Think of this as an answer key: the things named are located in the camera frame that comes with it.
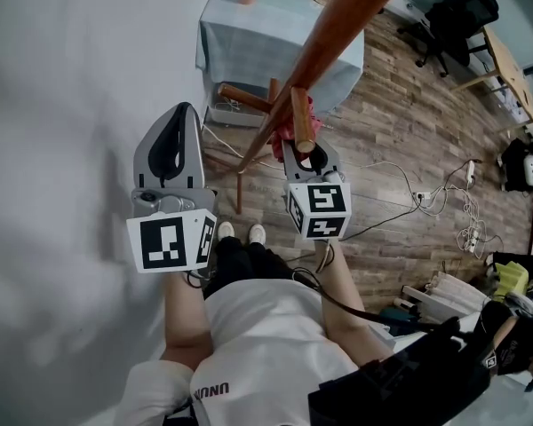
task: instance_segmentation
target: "white sleeve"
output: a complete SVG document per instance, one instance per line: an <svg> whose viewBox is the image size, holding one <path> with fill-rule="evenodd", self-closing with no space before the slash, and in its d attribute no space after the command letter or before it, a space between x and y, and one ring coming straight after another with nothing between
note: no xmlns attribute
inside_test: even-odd
<svg viewBox="0 0 533 426"><path fill-rule="evenodd" d="M162 426L164 416L189 398L193 375L189 367L173 361L136 365L128 375L115 426Z"/></svg>

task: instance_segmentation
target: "table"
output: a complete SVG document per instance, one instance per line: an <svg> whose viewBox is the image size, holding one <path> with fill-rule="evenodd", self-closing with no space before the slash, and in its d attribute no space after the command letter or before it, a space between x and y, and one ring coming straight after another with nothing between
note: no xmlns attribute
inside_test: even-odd
<svg viewBox="0 0 533 426"><path fill-rule="evenodd" d="M323 6L314 0L209 0L199 25L196 65L214 83L268 89L286 81ZM317 113L347 98L363 70L363 32L310 90Z"/></svg>
<svg viewBox="0 0 533 426"><path fill-rule="evenodd" d="M494 63L496 64L496 69L488 72L485 75L476 77L470 82L463 83L462 85L453 88L452 91L463 90L476 83L482 82L484 79L499 75L504 81L505 87L508 87L517 100L521 103L525 113L531 119L530 122L533 122L533 96L529 90L529 85L525 79L523 70L517 65L511 52L509 52L507 47L505 47L505 45L499 41L491 28L486 26L482 29L482 31L486 39L486 45L489 49L489 54L492 56Z"/></svg>

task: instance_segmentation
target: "light blue tablecloth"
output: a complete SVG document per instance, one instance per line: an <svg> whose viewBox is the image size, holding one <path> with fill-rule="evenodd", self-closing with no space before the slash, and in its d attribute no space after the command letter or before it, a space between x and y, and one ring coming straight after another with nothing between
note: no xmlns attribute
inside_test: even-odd
<svg viewBox="0 0 533 426"><path fill-rule="evenodd" d="M209 0L200 20L196 65L214 83L268 88L284 82L323 7L314 0ZM314 110L326 112L347 98L363 70L363 33L310 90Z"/></svg>

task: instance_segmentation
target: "office chair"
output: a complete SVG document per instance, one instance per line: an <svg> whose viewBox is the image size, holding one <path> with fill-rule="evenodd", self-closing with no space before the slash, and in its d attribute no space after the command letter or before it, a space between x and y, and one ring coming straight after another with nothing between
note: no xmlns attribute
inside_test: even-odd
<svg viewBox="0 0 533 426"><path fill-rule="evenodd" d="M426 13L430 27L419 22L397 31L400 34L406 32L426 44L424 59L416 61L418 67L423 67L428 57L434 55L444 69L441 77L446 77L449 71L442 53L447 52L467 67L470 64L467 38L475 35L484 25L497 20L498 11L496 0L442 0Z"/></svg>

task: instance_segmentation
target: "white t-shirt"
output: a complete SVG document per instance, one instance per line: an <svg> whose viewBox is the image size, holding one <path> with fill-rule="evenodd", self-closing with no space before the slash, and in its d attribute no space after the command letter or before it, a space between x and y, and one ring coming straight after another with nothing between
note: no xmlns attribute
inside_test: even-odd
<svg viewBox="0 0 533 426"><path fill-rule="evenodd" d="M292 280L240 280L205 301L214 352L195 372L180 363L135 366L117 426L161 426L194 401L201 426L309 425L307 396L358 367L329 341L322 302Z"/></svg>

